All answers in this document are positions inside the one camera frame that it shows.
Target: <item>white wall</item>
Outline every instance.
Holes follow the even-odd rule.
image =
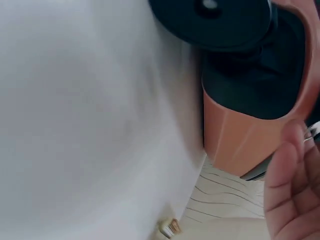
[[[180,217],[204,156],[190,47],[147,0],[0,5],[0,239],[146,240]]]

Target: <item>hand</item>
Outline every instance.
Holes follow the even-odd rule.
[[[264,214],[272,240],[320,240],[320,152],[304,143],[303,121],[289,122],[268,166]]]

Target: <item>small gold object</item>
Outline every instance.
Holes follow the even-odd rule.
[[[168,239],[171,239],[182,232],[179,227],[178,220],[175,218],[166,218],[165,220],[160,221],[158,228],[160,233]]]

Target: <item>white surface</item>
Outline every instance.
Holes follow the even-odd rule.
[[[146,240],[203,161],[190,48],[146,0],[0,6],[0,239]]]
[[[221,218],[263,219],[263,200],[263,181],[242,180],[212,167],[206,159],[180,225],[187,229]]]
[[[221,218],[182,232],[174,240],[271,240],[266,221],[259,218]]]

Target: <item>tiled floor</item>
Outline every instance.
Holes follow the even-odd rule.
[[[216,218],[263,218],[263,181],[244,181],[215,169],[206,159],[180,224]]]

